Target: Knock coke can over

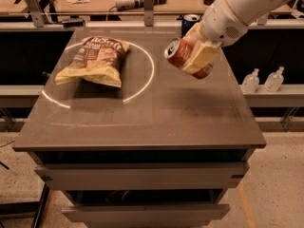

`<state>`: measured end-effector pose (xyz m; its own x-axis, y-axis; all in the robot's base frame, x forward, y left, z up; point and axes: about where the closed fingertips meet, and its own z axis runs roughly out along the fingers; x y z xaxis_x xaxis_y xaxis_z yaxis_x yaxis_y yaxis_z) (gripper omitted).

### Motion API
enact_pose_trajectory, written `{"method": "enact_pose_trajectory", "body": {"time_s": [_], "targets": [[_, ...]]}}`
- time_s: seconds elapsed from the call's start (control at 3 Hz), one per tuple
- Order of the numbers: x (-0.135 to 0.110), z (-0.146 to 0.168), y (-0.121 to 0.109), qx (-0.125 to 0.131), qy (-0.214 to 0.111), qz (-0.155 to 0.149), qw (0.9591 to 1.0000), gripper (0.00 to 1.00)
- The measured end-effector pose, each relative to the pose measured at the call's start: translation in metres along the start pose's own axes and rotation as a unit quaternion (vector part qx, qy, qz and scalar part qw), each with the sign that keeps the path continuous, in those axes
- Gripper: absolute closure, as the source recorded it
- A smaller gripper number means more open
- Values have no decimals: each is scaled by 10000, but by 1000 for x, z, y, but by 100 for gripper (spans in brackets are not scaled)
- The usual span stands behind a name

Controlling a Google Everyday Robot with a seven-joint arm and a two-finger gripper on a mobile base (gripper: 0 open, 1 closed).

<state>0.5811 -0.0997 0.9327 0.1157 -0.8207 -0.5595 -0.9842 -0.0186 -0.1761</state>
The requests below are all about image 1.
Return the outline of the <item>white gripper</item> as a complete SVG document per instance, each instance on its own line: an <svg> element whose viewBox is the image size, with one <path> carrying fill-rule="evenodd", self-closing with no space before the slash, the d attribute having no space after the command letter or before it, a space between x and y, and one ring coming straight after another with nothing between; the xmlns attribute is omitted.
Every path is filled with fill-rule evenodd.
<svg viewBox="0 0 304 228"><path fill-rule="evenodd" d="M194 48L181 69L190 75L209 75L220 46L231 46L247 31L248 26L228 2L216 0L203 14L201 24L196 23L183 36Z"/></svg>

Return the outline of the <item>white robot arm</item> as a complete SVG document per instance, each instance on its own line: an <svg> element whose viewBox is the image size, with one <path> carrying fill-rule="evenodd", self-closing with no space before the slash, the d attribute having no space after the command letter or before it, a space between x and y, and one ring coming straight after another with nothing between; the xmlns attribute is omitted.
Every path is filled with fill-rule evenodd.
<svg viewBox="0 0 304 228"><path fill-rule="evenodd" d="M216 0L183 39L192 48L181 69L194 75L211 64L220 47L238 41L262 15L291 0Z"/></svg>

